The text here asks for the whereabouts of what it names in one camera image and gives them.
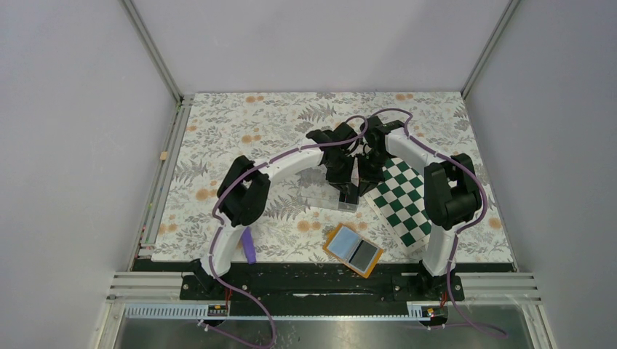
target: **purple object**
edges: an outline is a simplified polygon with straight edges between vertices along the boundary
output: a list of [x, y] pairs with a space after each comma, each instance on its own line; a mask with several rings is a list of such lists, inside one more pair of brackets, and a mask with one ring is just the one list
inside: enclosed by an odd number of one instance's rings
[[242, 233], [242, 248], [244, 249], [244, 255], [247, 256], [249, 264], [255, 264], [257, 258], [255, 257], [255, 245], [252, 243], [252, 236], [250, 235], [250, 227], [244, 229]]

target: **checkerboard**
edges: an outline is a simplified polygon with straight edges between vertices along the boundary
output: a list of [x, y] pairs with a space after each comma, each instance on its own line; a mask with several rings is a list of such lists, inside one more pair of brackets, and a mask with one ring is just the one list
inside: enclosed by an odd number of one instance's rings
[[403, 160], [389, 159], [383, 168], [386, 181], [367, 193], [378, 215], [393, 228], [408, 252], [429, 242], [431, 223], [424, 210], [424, 184]]

